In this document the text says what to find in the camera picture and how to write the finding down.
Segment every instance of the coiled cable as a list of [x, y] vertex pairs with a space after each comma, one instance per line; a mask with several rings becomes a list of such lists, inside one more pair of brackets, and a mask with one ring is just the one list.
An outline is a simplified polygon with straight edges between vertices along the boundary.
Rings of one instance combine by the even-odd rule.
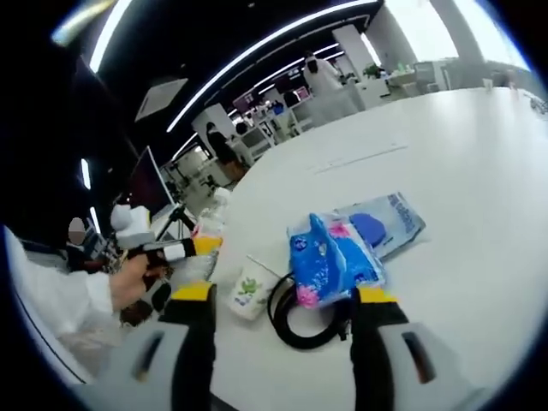
[[277, 282], [266, 302], [266, 311], [268, 312], [268, 317], [272, 323], [272, 326], [274, 327], [274, 330], [276, 331], [277, 335], [282, 339], [282, 341], [284, 341], [290, 347], [308, 350], [327, 344], [336, 335], [341, 337], [342, 341], [346, 340], [346, 329], [350, 319], [350, 300], [336, 301], [333, 304], [335, 308], [335, 312], [333, 313], [333, 319], [325, 330], [321, 331], [318, 335], [312, 337], [299, 336], [295, 334], [289, 327], [289, 311], [297, 306], [297, 288], [295, 286], [295, 282], [293, 282], [293, 284], [280, 295], [274, 313], [272, 312], [271, 306], [272, 302], [274, 301], [275, 294], [280, 289], [280, 287], [282, 287], [282, 285], [290, 280], [293, 280], [293, 272], [290, 272], [288, 275], [281, 278], [280, 281]]

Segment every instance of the paper cup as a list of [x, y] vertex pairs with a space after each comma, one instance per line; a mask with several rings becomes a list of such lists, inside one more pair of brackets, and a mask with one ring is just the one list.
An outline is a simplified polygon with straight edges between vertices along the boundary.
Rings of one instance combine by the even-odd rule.
[[238, 316], [253, 320], [266, 308], [266, 302], [280, 277], [249, 258], [230, 291], [228, 306]]

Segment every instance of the white sleeve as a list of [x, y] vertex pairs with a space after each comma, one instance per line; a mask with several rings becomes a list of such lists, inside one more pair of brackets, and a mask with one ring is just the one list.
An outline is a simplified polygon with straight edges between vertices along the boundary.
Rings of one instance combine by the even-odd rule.
[[66, 275], [35, 264], [9, 229], [4, 234], [16, 291], [33, 304], [55, 335], [75, 332], [91, 317], [112, 315], [109, 276], [84, 271]]

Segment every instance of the cartoon graphic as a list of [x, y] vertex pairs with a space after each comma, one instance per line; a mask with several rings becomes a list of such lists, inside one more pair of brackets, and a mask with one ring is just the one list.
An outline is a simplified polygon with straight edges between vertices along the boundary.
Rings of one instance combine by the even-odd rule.
[[301, 285], [297, 289], [297, 299], [303, 307], [313, 308], [318, 304], [319, 298], [315, 289]]
[[235, 301], [242, 307], [245, 306], [262, 286], [263, 284], [257, 283], [257, 280], [254, 278], [246, 277], [246, 279], [241, 282], [241, 290], [238, 291], [238, 295], [241, 295], [241, 297], [236, 297]]
[[307, 247], [307, 240], [304, 237], [295, 238], [295, 248], [297, 251], [302, 251]]
[[350, 233], [343, 223], [336, 223], [329, 228], [329, 234], [334, 237], [350, 237]]

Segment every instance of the tissue package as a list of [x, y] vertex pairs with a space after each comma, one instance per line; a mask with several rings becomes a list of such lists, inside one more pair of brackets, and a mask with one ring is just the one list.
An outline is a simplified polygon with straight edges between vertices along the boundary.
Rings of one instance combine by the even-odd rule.
[[356, 285], [384, 284], [384, 267], [348, 217], [312, 213], [288, 234], [302, 306], [322, 307], [348, 298]]

